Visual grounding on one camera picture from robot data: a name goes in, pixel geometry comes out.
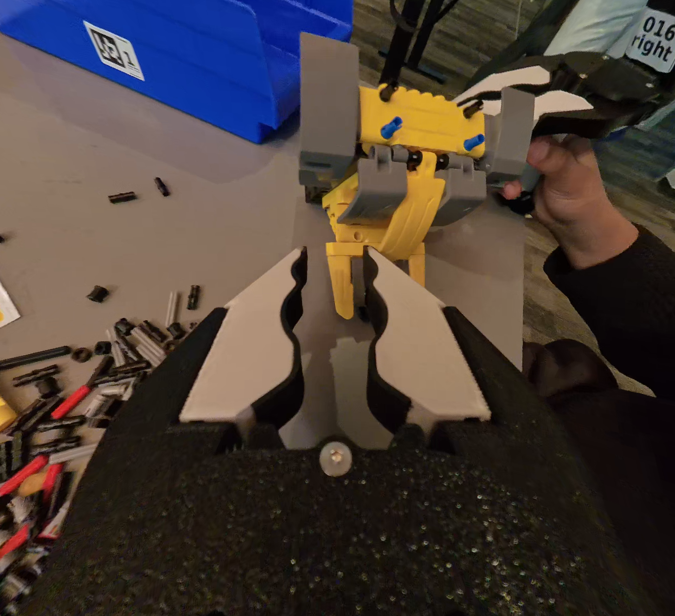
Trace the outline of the long black brick axle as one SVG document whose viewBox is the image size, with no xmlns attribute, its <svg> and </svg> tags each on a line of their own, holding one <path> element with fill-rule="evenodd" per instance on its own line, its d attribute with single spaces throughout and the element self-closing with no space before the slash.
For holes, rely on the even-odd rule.
<svg viewBox="0 0 675 616">
<path fill-rule="evenodd" d="M 22 367 L 29 364 L 34 364 L 36 362 L 42 362 L 54 358 L 61 358 L 71 353 L 72 348 L 68 345 L 48 350 L 35 351 L 20 356 L 2 359 L 0 363 L 0 370 L 3 372 L 5 370 L 10 370 L 13 368 Z"/>
</svg>

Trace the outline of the white yellow paper sheet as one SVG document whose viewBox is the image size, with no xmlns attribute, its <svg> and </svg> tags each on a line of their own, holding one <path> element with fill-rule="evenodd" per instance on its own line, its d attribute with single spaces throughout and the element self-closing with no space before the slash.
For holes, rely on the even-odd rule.
<svg viewBox="0 0 675 616">
<path fill-rule="evenodd" d="M 2 328 L 17 321 L 21 317 L 21 314 L 2 283 L 0 284 L 0 302 L 0 325 Z"/>
</svg>

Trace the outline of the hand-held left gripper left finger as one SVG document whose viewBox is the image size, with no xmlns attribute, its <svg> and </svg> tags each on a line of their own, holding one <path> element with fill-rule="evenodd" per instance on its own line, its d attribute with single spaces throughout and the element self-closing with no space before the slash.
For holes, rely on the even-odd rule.
<svg viewBox="0 0 675 616">
<path fill-rule="evenodd" d="M 285 426 L 304 399 L 300 344 L 307 248 L 293 249 L 225 305 L 225 316 L 181 409 L 182 424 Z"/>
</svg>

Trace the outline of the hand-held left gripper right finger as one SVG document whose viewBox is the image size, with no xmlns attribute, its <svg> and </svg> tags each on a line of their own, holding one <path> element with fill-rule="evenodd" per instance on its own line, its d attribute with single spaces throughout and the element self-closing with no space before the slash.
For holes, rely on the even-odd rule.
<svg viewBox="0 0 675 616">
<path fill-rule="evenodd" d="M 373 247 L 363 254 L 367 405 L 391 434 L 442 422 L 488 422 L 491 410 L 445 316 L 445 304 Z"/>
</svg>

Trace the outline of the person's right forearm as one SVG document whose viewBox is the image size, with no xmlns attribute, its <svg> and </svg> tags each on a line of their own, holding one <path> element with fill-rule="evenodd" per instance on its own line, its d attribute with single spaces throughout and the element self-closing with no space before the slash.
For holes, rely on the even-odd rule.
<svg viewBox="0 0 675 616">
<path fill-rule="evenodd" d="M 573 268 L 560 248 L 544 262 L 548 279 L 590 328 L 620 373 L 674 400 L 674 251 L 638 225 L 632 245 L 605 262 Z"/>
</svg>

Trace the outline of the person's right hand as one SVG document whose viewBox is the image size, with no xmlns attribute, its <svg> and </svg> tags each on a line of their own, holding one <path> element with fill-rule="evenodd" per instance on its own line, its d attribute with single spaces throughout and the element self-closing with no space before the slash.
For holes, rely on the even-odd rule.
<svg viewBox="0 0 675 616">
<path fill-rule="evenodd" d="M 637 227 L 611 203 L 589 140 L 532 140 L 527 163 L 536 170 L 535 218 L 546 227 L 570 266 L 583 270 L 625 252 L 638 238 Z"/>
</svg>

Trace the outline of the black floor stand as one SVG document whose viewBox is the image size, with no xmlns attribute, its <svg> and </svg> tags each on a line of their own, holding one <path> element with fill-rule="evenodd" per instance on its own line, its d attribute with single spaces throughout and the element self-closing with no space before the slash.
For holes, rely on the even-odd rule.
<svg viewBox="0 0 675 616">
<path fill-rule="evenodd" d="M 419 62 L 435 25 L 443 19 L 460 0 L 430 0 L 425 15 L 422 15 L 426 0 L 404 0 L 401 10 L 396 0 L 389 0 L 394 32 L 389 48 L 384 52 L 384 68 L 379 85 L 395 87 L 402 70 L 407 67 L 420 72 Z"/>
</svg>

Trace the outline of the yellow grey brick toy model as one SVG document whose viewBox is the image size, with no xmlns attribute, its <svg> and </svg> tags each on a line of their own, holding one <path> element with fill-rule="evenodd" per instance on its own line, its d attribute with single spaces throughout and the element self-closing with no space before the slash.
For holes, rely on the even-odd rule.
<svg viewBox="0 0 675 616">
<path fill-rule="evenodd" d="M 362 86 L 356 46 L 300 34 L 298 179 L 327 214 L 326 258 L 338 315 L 355 311 L 352 262 L 371 246 L 425 284 L 425 238 L 473 212 L 488 187 L 522 172 L 533 95 L 502 89 L 506 119 L 487 102 L 382 84 Z"/>
</svg>

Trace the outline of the pile of small brick pins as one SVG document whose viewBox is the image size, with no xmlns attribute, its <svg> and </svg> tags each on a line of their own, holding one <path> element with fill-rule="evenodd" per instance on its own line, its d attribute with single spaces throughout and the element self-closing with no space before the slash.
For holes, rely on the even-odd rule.
<svg viewBox="0 0 675 616">
<path fill-rule="evenodd" d="M 93 349 L 23 366 L 12 378 L 34 398 L 1 433 L 2 615 L 17 615 L 45 573 L 97 446 L 89 430 L 105 431 L 185 335 L 179 323 L 162 331 L 122 318 Z"/>
</svg>

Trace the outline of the blue plastic bin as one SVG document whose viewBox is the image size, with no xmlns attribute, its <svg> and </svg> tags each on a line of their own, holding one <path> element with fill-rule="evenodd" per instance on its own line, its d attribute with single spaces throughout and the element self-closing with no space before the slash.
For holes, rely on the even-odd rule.
<svg viewBox="0 0 675 616">
<path fill-rule="evenodd" d="M 1 32 L 261 143 L 300 105 L 300 34 L 348 42 L 354 0 L 1 0 Z"/>
</svg>

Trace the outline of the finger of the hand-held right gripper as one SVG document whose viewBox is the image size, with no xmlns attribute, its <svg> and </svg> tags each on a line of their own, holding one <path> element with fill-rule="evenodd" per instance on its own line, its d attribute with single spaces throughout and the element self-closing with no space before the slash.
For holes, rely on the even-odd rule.
<svg viewBox="0 0 675 616">
<path fill-rule="evenodd" d="M 515 89 L 523 85 L 545 86 L 550 80 L 551 73 L 540 65 L 493 73 L 456 96 L 456 104 L 467 105 L 478 100 L 483 102 L 501 100 L 504 89 Z"/>
<path fill-rule="evenodd" d="M 540 120 L 544 115 L 591 111 L 594 106 L 586 99 L 563 90 L 547 91 L 539 96 L 521 90 L 501 90 L 497 100 L 483 101 L 483 114 L 497 116 L 516 108 L 516 102 L 532 106 L 531 117 Z"/>
</svg>

